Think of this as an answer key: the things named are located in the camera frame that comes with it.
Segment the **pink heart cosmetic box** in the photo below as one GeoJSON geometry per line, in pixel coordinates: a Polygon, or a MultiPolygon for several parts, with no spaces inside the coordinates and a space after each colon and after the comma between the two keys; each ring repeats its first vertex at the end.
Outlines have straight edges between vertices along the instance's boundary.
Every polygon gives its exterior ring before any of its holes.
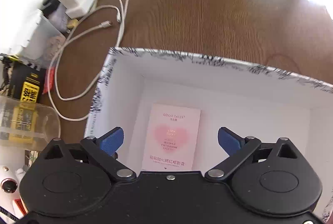
{"type": "Polygon", "coordinates": [[[143,151],[143,171],[190,171],[201,110],[154,103],[143,151]]]}

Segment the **clear plastic measuring jug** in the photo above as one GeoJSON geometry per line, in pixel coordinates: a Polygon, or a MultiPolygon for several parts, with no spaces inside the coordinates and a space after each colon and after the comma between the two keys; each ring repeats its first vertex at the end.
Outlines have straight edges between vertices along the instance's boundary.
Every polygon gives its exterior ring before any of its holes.
{"type": "Polygon", "coordinates": [[[60,119],[50,106],[1,96],[1,145],[42,151],[60,137],[60,119]]]}

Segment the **floral open box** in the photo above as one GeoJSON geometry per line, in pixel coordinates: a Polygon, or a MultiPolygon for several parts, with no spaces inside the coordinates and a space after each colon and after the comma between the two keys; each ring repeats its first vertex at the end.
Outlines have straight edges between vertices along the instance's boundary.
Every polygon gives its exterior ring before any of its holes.
{"type": "Polygon", "coordinates": [[[200,110],[193,169],[226,159],[218,146],[225,126],[262,142],[289,138],[323,185],[315,208],[332,215],[332,85],[279,68],[203,54],[111,48],[95,88],[85,135],[124,130],[122,163],[142,169],[152,105],[200,110]]]}

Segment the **yellow black package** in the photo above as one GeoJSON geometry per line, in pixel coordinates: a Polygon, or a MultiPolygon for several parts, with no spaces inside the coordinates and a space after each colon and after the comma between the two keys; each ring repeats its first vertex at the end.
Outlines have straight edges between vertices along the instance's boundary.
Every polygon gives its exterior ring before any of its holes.
{"type": "Polygon", "coordinates": [[[32,137],[23,136],[22,133],[32,134],[35,131],[38,118],[36,104],[43,93],[46,69],[18,61],[6,65],[4,69],[9,78],[6,93],[12,100],[5,104],[2,124],[15,131],[3,134],[7,140],[26,138],[31,143],[32,137]]]}

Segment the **translucent plastic container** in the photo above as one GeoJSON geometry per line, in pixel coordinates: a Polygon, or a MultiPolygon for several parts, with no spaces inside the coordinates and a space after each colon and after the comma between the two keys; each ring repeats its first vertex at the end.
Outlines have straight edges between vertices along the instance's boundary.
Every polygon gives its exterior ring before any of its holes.
{"type": "Polygon", "coordinates": [[[65,40],[65,36],[37,9],[26,19],[24,37],[15,55],[22,62],[48,68],[65,40]]]}

